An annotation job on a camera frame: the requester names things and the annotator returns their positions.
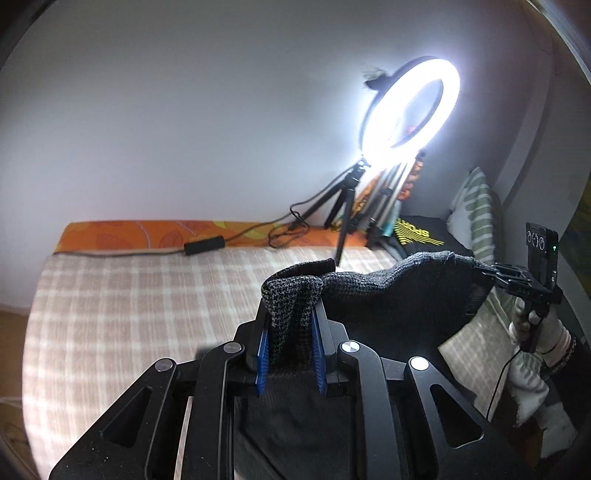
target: ring light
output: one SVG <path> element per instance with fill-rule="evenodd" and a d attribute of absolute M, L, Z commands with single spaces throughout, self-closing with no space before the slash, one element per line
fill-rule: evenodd
<path fill-rule="evenodd" d="M 435 136 L 452 112 L 460 93 L 460 76 L 447 60 L 424 57 L 405 65 L 385 93 L 378 94 L 364 120 L 361 150 L 372 166 L 387 167 L 397 159 L 414 158 Z M 397 141 L 401 118 L 415 97 L 431 82 L 440 81 L 440 96 L 411 135 Z"/>

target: wooden floor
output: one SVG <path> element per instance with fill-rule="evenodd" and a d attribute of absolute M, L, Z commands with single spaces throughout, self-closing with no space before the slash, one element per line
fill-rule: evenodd
<path fill-rule="evenodd" d="M 0 311 L 0 397 L 22 396 L 26 330 L 27 317 Z M 20 408 L 0 403 L 0 433 L 29 468 L 36 471 Z"/>

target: handle grip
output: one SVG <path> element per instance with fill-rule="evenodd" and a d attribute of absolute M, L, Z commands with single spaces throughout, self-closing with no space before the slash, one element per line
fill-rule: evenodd
<path fill-rule="evenodd" d="M 532 310 L 533 310 L 532 303 L 530 301 L 526 301 L 525 308 L 524 308 L 523 314 L 521 315 L 521 318 L 525 319 L 529 322 L 530 313 Z M 526 353 L 534 353 L 535 352 L 535 348 L 538 345 L 538 339 L 540 338 L 540 334 L 542 332 L 542 329 L 541 329 L 542 322 L 544 321 L 544 318 L 546 317 L 546 315 L 538 314 L 538 317 L 540 317 L 540 321 L 537 323 L 537 325 L 530 322 L 529 337 L 527 337 L 526 340 L 524 340 L 523 342 L 521 342 L 519 344 L 519 348 L 522 352 L 526 352 Z"/>

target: tripod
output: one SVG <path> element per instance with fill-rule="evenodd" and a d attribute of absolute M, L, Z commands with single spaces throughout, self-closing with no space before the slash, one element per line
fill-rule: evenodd
<path fill-rule="evenodd" d="M 361 158 L 353 169 L 345 176 L 343 180 L 334 185 L 328 192 L 326 192 L 314 205 L 308 208 L 301 216 L 303 220 L 306 220 L 312 213 L 322 207 L 328 202 L 338 191 L 340 191 L 339 197 L 336 199 L 332 210 L 330 211 L 326 221 L 324 222 L 324 229 L 328 229 L 330 224 L 335 219 L 336 214 L 339 213 L 340 208 L 345 204 L 345 211 L 343 212 L 343 223 L 340 226 L 339 242 L 336 247 L 335 263 L 339 265 L 340 257 L 343 254 L 343 247 L 345 246 L 345 238 L 349 231 L 349 223 L 353 212 L 353 203 L 355 201 L 355 189 L 359 184 L 359 181 L 365 170 L 369 167 L 369 163 L 364 158 Z M 301 225 L 300 220 L 295 220 L 288 228 L 289 231 L 295 230 Z"/>

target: human hand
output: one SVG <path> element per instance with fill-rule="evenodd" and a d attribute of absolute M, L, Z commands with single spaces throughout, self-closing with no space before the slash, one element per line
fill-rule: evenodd
<path fill-rule="evenodd" d="M 531 325 L 540 324 L 540 317 L 535 311 L 531 311 L 529 318 L 523 317 L 525 302 L 523 299 L 515 300 L 515 310 L 509 325 L 509 335 L 514 343 L 521 343 L 530 336 Z M 544 361 L 552 367 L 562 358 L 570 345 L 569 331 L 564 328 L 558 319 L 556 308 L 550 306 L 548 316 L 543 319 L 540 327 L 540 335 L 536 346 L 537 352 L 542 354 Z"/>

